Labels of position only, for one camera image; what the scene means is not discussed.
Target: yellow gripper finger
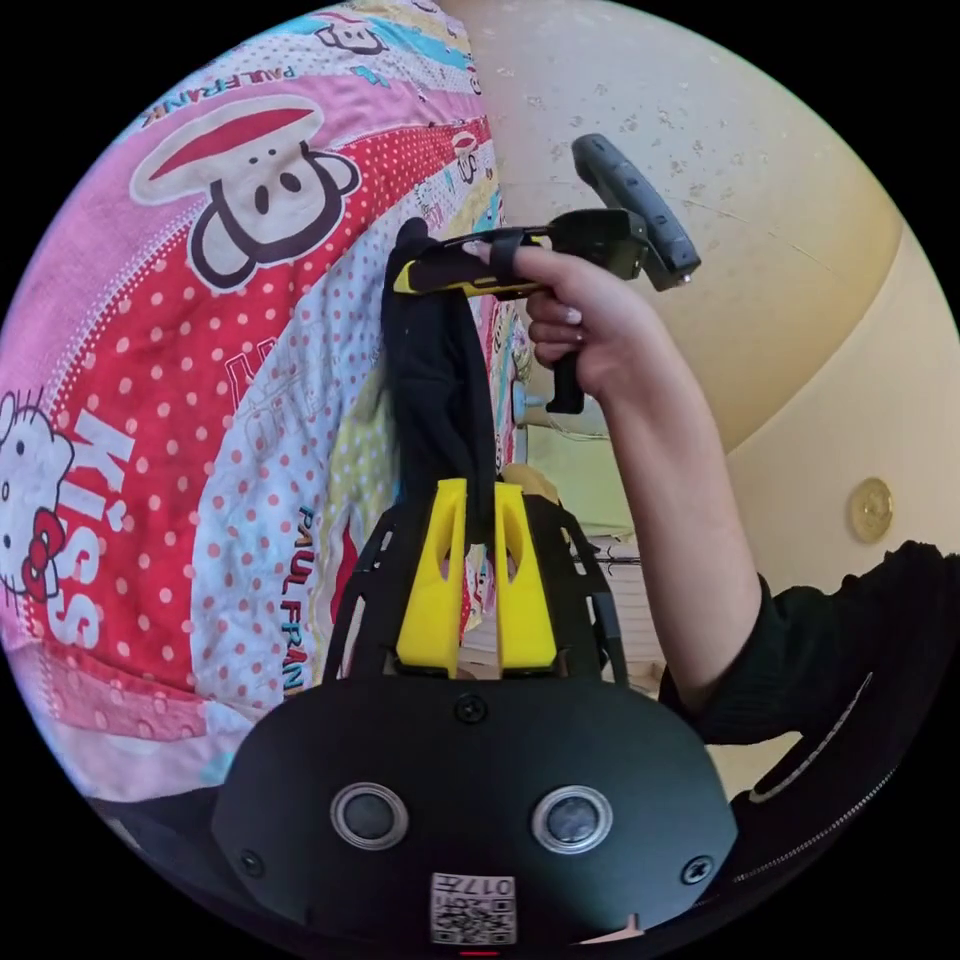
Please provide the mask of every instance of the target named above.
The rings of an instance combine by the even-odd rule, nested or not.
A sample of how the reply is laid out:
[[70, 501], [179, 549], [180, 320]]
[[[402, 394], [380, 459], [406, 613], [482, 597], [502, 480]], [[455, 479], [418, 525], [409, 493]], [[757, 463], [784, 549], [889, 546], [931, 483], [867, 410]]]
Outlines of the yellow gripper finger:
[[498, 483], [494, 488], [494, 508], [500, 671], [550, 670], [557, 657], [557, 645], [523, 503], [523, 488]]
[[467, 481], [441, 480], [396, 648], [403, 666], [445, 670], [451, 680], [460, 650], [466, 519]]

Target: bed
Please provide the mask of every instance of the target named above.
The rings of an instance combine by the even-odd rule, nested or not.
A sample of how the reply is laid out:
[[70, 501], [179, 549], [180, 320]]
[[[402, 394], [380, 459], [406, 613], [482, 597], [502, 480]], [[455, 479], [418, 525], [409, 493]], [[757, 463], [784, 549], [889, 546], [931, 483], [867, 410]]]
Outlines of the bed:
[[[220, 783], [319, 682], [396, 492], [379, 304], [412, 216], [501, 222], [480, 83], [435, 5], [358, 2], [149, 105], [44, 238], [0, 351], [0, 630], [84, 794]], [[515, 305], [471, 306], [503, 464], [527, 348]], [[492, 602], [482, 550], [464, 598], [467, 630]]]

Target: camera lens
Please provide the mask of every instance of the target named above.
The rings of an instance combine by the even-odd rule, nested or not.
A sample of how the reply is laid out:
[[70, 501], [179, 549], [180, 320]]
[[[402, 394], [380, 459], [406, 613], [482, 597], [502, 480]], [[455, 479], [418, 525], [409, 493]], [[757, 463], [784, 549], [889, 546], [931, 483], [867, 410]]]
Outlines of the camera lens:
[[361, 850], [388, 850], [406, 836], [407, 808], [390, 789], [378, 783], [354, 783], [330, 805], [337, 834]]
[[552, 853], [586, 853], [610, 832], [613, 811], [603, 794], [584, 786], [548, 793], [533, 812], [537, 842]]

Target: sticker label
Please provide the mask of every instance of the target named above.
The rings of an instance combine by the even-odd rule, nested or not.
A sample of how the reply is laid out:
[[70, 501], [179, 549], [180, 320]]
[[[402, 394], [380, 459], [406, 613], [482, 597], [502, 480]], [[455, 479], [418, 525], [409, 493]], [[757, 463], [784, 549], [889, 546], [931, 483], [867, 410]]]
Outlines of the sticker label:
[[516, 943], [514, 878], [435, 873], [430, 890], [430, 933], [434, 943], [455, 946]]

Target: forearm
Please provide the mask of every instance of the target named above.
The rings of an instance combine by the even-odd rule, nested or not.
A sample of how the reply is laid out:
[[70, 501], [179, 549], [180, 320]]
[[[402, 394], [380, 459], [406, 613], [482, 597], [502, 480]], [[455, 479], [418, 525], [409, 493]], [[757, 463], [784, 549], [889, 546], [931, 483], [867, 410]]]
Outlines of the forearm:
[[647, 344], [644, 397], [604, 413], [636, 529], [650, 612], [677, 691], [703, 704], [750, 636], [761, 588], [716, 423], [666, 333]]

